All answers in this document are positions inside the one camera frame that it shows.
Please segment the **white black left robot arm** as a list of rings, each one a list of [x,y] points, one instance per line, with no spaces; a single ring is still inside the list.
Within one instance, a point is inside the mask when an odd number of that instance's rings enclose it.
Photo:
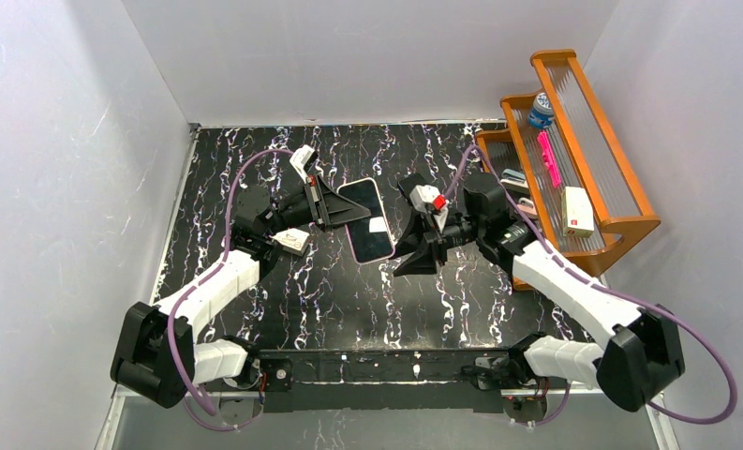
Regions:
[[[206,343],[197,338],[218,313],[274,269],[283,252],[275,235],[311,223],[330,230],[370,216],[367,207],[314,175],[306,176],[300,190],[282,202],[274,202],[261,186],[235,192],[220,259],[178,292],[154,305],[138,302],[126,312],[111,380],[163,408],[191,395],[210,411],[202,385],[242,377],[253,352],[239,337]]]

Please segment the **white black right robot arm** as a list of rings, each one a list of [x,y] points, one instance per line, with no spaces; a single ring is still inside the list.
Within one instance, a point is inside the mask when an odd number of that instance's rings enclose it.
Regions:
[[[563,378],[597,387],[620,409],[636,412],[685,372],[676,323],[665,309],[651,310],[605,291],[567,260],[487,172],[463,187],[465,213],[418,173],[397,184],[410,208],[394,248],[397,277],[435,275],[448,252],[474,244],[491,263],[525,282],[592,337],[589,343],[535,333],[509,348],[500,369],[506,380]]]

